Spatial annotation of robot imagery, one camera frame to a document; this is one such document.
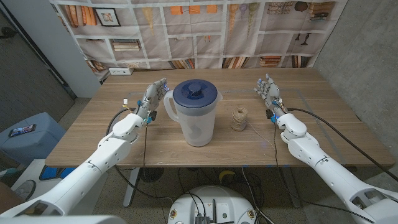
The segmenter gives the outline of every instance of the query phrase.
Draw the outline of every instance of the printed backdrop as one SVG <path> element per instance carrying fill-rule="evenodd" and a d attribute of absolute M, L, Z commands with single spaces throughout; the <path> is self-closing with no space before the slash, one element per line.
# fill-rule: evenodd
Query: printed backdrop
<path fill-rule="evenodd" d="M 346 2 L 50 0 L 99 80 L 110 67 L 312 67 Z"/>

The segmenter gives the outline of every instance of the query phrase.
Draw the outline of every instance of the power strip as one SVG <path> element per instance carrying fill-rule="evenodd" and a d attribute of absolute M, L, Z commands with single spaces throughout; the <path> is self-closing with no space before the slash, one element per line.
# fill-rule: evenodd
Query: power strip
<path fill-rule="evenodd" d="M 133 68 L 109 68 L 111 75 L 131 75 Z"/>

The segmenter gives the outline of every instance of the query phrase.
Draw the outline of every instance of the table surface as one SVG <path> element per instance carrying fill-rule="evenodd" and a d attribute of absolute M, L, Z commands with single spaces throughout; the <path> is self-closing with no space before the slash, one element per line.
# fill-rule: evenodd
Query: table surface
<path fill-rule="evenodd" d="M 167 115 L 163 101 L 156 120 L 147 128 L 146 167 L 267 167 L 274 166 L 274 124 L 266 119 L 264 101 L 252 90 L 259 78 L 268 73 L 280 88 L 288 108 L 303 108 L 327 120 L 348 139 L 380 164 L 390 166 L 394 158 L 338 96 L 329 84 L 312 68 L 268 69 L 203 69 L 134 72 L 130 76 L 110 76 L 86 108 L 77 117 L 45 163 L 53 167 L 80 165 L 97 148 L 105 135 L 110 119 L 122 108 L 123 98 L 135 107 L 147 86 L 163 77 L 173 90 L 185 80 L 200 78 L 212 82 L 223 95 L 216 111 L 213 139 L 203 147 L 188 145 L 179 123 Z M 242 106 L 248 110 L 249 124 L 241 132 L 230 128 L 232 111 Z M 299 111 L 292 112 L 307 125 L 321 148 L 336 161 L 347 166 L 371 166 L 372 163 L 333 132 L 327 125 Z M 255 130 L 268 141 L 256 134 Z M 142 167 L 145 128 L 132 146 L 130 154 L 119 165 Z M 290 155 L 277 129 L 277 158 L 280 165 L 305 166 Z"/>

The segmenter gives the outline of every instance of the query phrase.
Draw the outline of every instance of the ball of twine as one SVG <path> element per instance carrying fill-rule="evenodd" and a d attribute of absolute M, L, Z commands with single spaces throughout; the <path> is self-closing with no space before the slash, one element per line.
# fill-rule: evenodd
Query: ball of twine
<path fill-rule="evenodd" d="M 248 122 L 248 111 L 246 108 L 235 108 L 232 112 L 231 128 L 235 131 L 243 131 Z"/>

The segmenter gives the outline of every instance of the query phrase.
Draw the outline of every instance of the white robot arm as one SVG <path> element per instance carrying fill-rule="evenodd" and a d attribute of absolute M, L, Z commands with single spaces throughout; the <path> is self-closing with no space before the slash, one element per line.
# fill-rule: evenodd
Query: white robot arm
<path fill-rule="evenodd" d="M 304 123 L 288 113 L 279 96 L 279 89 L 267 74 L 267 81 L 259 80 L 254 89 L 272 110 L 272 122 L 284 131 L 280 134 L 295 158 L 309 165 L 334 191 L 352 215 L 356 223 L 397 223 L 398 193 L 362 182 L 319 146 L 307 132 Z"/>
<path fill-rule="evenodd" d="M 166 78 L 149 85 L 134 113 L 113 126 L 113 131 L 99 143 L 97 150 L 53 189 L 35 199 L 18 205 L 0 215 L 0 218 L 20 215 L 68 215 L 69 211 L 95 185 L 101 175 L 123 160 L 138 139 L 137 131 L 153 117 L 151 113 L 169 90 Z"/>

